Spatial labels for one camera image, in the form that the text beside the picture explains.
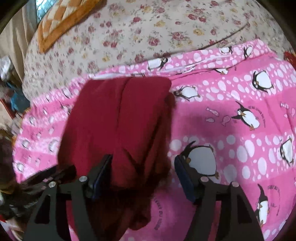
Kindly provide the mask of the dark red fleece shirt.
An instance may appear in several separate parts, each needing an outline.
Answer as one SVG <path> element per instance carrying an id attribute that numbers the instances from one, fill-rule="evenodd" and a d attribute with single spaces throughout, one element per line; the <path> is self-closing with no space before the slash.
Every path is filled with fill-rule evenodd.
<path id="1" fill-rule="evenodd" d="M 174 96 L 165 77 L 90 80 L 67 120 L 58 165 L 86 175 L 107 154 L 110 179 L 88 204 L 98 240 L 119 240 L 151 220 L 151 199 L 167 178 L 168 143 Z"/>

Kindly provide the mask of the blue plastic bag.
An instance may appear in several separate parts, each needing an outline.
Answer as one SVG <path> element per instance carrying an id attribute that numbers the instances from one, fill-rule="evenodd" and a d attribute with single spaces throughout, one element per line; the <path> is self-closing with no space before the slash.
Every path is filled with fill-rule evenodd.
<path id="1" fill-rule="evenodd" d="M 30 101 L 24 96 L 22 91 L 14 91 L 11 97 L 11 109 L 18 113 L 23 113 L 30 107 Z"/>

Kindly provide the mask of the floral beige duvet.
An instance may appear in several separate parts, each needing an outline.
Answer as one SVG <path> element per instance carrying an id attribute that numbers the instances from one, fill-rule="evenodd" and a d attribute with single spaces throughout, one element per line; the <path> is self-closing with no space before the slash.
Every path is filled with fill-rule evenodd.
<path id="1" fill-rule="evenodd" d="M 282 57 L 292 45 L 257 1 L 104 1 L 46 53 L 34 35 L 23 92 L 33 99 L 72 78 L 178 52 L 260 39 Z"/>

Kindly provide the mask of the beige curtain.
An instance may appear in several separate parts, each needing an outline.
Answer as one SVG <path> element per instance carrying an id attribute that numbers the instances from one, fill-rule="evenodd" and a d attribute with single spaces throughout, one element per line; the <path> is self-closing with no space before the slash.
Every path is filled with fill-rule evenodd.
<path id="1" fill-rule="evenodd" d="M 24 77 L 24 60 L 37 29 L 37 7 L 28 1 L 8 22 L 1 33 L 1 57 L 9 56 L 19 80 Z"/>

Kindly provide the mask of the orange checkered cushion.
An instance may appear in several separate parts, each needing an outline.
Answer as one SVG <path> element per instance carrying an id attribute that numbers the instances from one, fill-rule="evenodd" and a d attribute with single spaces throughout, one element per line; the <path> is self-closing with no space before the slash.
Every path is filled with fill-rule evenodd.
<path id="1" fill-rule="evenodd" d="M 46 53 L 68 30 L 87 19 L 106 1 L 61 0 L 45 14 L 38 25 L 37 40 L 40 53 Z"/>

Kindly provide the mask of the pink penguin blanket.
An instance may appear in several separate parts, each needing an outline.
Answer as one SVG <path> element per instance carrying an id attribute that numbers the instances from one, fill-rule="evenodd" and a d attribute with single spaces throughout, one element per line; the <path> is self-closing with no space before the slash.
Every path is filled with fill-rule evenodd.
<path id="1" fill-rule="evenodd" d="M 183 240 L 194 214 L 174 159 L 214 183 L 237 182 L 264 240 L 279 240 L 295 206 L 295 69 L 261 40 L 198 50 L 74 78 L 36 97 L 14 146 L 18 182 L 58 165 L 71 110 L 90 80 L 165 77 L 174 96 L 167 156 L 171 163 L 151 199 L 151 220 L 119 240 Z"/>

